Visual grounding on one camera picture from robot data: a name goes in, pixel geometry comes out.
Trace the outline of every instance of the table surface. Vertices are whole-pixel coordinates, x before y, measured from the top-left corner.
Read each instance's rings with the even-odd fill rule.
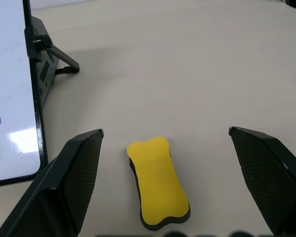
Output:
[[[44,107],[49,159],[105,133],[80,237],[269,234],[242,176],[230,126],[265,132],[296,156],[296,9],[277,0],[99,0],[33,12],[80,63]],[[158,232],[139,219],[128,144],[169,139],[190,219]],[[29,182],[0,187],[0,225]]]

